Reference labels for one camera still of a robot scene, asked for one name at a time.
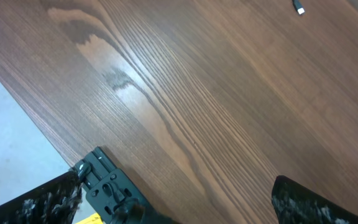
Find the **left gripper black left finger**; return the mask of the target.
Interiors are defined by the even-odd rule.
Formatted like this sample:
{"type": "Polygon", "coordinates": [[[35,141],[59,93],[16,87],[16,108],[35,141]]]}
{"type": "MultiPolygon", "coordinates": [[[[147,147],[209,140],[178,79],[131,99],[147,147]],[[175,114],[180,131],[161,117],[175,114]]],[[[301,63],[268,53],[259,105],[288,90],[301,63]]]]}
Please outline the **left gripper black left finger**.
{"type": "Polygon", "coordinates": [[[0,205],[0,223],[72,223],[81,202],[78,174],[68,171],[0,205]]]}

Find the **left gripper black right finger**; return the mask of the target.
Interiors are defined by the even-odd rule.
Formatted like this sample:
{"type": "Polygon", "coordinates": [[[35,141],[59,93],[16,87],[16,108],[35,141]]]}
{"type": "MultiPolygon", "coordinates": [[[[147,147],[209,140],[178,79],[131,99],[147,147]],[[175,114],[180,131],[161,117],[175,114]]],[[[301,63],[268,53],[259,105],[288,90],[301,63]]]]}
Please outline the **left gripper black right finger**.
{"type": "Polygon", "coordinates": [[[357,215],[284,175],[279,175],[275,179],[272,205],[280,224],[358,223],[357,215]]]}

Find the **black table clamp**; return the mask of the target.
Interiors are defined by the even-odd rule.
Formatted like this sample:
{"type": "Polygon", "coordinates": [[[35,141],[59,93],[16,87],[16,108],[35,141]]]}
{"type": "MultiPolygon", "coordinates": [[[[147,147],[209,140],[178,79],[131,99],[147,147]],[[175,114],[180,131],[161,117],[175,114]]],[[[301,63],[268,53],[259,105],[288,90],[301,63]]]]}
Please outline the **black table clamp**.
{"type": "Polygon", "coordinates": [[[128,176],[101,147],[96,147],[72,168],[86,191],[86,200],[105,223],[175,224],[156,211],[128,176]]]}

